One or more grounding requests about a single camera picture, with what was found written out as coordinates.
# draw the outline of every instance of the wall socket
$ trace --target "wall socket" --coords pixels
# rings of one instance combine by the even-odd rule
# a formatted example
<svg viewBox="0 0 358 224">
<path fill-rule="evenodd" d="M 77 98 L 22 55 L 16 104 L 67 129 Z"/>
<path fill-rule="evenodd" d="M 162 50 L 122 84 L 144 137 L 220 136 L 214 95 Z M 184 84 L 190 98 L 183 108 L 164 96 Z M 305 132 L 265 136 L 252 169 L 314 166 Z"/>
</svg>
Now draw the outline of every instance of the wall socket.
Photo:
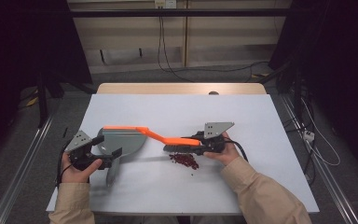
<svg viewBox="0 0 358 224">
<path fill-rule="evenodd" d="M 155 0 L 155 8 L 165 8 L 165 0 Z"/>
<path fill-rule="evenodd" d="M 155 8 L 176 8 L 176 0 L 155 0 Z"/>
<path fill-rule="evenodd" d="M 166 0 L 165 8 L 176 8 L 176 0 Z"/>
</svg>

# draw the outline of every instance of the black curtain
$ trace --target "black curtain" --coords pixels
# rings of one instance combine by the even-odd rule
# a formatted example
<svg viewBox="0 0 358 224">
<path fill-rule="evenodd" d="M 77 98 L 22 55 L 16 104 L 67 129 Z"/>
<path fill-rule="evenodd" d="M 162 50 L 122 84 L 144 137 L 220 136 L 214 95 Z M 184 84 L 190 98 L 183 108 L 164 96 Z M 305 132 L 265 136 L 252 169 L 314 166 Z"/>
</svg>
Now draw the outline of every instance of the black curtain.
<svg viewBox="0 0 358 224">
<path fill-rule="evenodd" d="M 91 83 L 84 52 L 65 0 L 0 1 L 0 138 L 17 111 L 20 91 L 44 73 Z"/>
<path fill-rule="evenodd" d="M 296 0 L 292 7 L 303 6 L 302 2 Z M 293 56 L 300 49 L 302 78 L 358 159 L 358 1 L 324 0 L 324 3 L 328 8 L 318 7 L 316 19 L 289 18 L 285 22 L 270 65 L 277 68 L 286 60 L 298 59 Z M 301 34 L 313 21 L 318 21 L 312 32 L 314 42 L 310 42 L 311 48 L 302 50 L 298 47 Z M 286 76 L 289 85 L 294 81 L 291 74 L 282 76 Z"/>
</svg>

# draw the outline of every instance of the beige sleeve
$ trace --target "beige sleeve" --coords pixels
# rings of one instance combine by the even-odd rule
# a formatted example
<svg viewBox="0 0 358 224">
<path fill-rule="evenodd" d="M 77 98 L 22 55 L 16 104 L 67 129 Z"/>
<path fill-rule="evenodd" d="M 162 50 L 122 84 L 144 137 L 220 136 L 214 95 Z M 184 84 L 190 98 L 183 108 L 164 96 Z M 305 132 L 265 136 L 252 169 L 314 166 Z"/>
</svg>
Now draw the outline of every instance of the beige sleeve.
<svg viewBox="0 0 358 224">
<path fill-rule="evenodd" d="M 238 195 L 247 223 L 311 223 L 304 204 L 278 182 L 262 175 L 238 157 L 222 171 Z"/>
<path fill-rule="evenodd" d="M 60 184 L 54 212 L 49 214 L 50 223 L 93 224 L 94 214 L 89 207 L 90 184 Z"/>
</svg>

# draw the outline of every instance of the electrical outlet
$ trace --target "electrical outlet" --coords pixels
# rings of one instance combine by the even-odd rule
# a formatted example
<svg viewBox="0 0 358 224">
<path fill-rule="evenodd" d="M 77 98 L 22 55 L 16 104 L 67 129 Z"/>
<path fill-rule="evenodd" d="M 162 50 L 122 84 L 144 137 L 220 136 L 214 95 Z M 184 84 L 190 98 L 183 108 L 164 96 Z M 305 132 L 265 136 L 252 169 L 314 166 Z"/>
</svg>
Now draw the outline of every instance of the electrical outlet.
<svg viewBox="0 0 358 224">
<path fill-rule="evenodd" d="M 313 142 L 313 139 L 315 139 L 315 133 L 312 133 L 310 131 L 305 131 L 303 133 L 303 139 L 307 140 L 309 143 Z"/>
<path fill-rule="evenodd" d="M 155 0 L 155 8 L 165 8 L 165 0 Z"/>
<path fill-rule="evenodd" d="M 176 8 L 176 0 L 166 0 L 165 8 Z"/>
</svg>

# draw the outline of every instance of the metal bracket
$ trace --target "metal bracket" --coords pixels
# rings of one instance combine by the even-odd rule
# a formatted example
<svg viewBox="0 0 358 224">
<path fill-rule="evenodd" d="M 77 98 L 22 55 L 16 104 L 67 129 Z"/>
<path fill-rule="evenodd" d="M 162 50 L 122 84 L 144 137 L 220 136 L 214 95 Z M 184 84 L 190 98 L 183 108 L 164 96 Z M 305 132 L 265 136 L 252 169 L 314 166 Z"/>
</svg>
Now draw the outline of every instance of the metal bracket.
<svg viewBox="0 0 358 224">
<path fill-rule="evenodd" d="M 72 141 L 68 144 L 65 152 L 70 152 L 92 142 L 92 139 L 83 131 L 79 130 Z"/>
<path fill-rule="evenodd" d="M 213 138 L 234 126 L 234 122 L 208 122 L 204 127 L 204 138 Z"/>
</svg>

